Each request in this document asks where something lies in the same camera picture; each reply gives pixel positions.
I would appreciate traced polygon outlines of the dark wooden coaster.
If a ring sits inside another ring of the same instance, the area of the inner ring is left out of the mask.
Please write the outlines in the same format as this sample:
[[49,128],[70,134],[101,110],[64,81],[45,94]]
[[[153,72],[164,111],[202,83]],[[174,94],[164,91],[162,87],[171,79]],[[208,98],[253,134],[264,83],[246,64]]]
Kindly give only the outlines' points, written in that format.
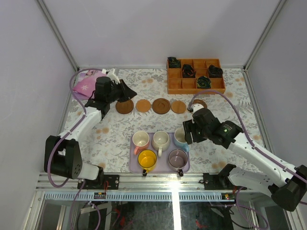
[[116,103],[116,110],[120,114],[128,114],[133,110],[133,108],[134,108],[134,103],[132,100]]
[[158,98],[152,104],[153,111],[160,115],[166,114],[170,108],[170,102],[165,98]]
[[203,100],[201,100],[201,99],[195,99],[195,100],[193,101],[192,104],[200,104],[200,105],[202,105],[204,108],[207,108],[206,102],[203,101]]

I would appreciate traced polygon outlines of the light wooden coaster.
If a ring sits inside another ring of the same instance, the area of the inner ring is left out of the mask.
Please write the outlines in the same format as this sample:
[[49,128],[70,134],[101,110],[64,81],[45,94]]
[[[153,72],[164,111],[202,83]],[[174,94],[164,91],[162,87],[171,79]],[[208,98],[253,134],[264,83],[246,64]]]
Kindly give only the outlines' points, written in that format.
[[151,103],[146,99],[141,99],[136,103],[136,109],[141,113],[146,113],[151,109]]
[[187,107],[183,101],[174,101],[171,104],[171,110],[176,114],[182,114],[185,113]]

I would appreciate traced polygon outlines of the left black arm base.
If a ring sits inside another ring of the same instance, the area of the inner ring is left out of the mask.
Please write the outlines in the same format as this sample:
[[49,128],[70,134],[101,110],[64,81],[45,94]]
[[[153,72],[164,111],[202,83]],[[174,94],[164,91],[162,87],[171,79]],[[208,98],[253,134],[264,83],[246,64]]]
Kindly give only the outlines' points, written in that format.
[[105,174],[103,168],[99,167],[98,176],[95,180],[85,179],[83,189],[87,190],[118,190],[118,174]]

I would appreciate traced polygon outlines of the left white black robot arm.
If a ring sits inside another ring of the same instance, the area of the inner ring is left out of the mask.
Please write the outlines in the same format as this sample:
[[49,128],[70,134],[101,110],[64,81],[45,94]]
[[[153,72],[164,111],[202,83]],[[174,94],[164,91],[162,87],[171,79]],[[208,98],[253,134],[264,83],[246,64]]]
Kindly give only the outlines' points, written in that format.
[[97,78],[92,95],[83,105],[83,114],[68,130],[58,136],[49,136],[46,140],[44,171],[48,177],[54,174],[85,179],[94,189],[102,188],[105,183],[102,169],[83,162],[80,142],[106,116],[113,102],[123,103],[136,95],[122,79]]

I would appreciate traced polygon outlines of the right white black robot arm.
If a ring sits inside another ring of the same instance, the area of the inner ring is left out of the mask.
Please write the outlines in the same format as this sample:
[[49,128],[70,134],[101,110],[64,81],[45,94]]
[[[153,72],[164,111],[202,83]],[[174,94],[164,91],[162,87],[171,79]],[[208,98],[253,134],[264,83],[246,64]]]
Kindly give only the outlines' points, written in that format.
[[219,173],[219,185],[246,187],[269,196],[279,207],[294,211],[307,192],[307,168],[287,163],[267,149],[249,140],[244,130],[231,121],[220,122],[200,104],[188,108],[192,120],[183,122],[188,144],[205,140],[240,154],[255,165],[260,173],[245,171],[227,164]]

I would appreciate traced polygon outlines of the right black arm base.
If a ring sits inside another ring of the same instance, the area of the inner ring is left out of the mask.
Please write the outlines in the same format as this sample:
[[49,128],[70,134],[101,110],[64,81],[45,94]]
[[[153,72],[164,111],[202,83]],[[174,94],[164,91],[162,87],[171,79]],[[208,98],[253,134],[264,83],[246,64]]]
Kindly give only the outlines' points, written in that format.
[[234,164],[227,164],[218,174],[203,173],[199,183],[205,190],[233,190],[243,186],[245,173],[240,173]]

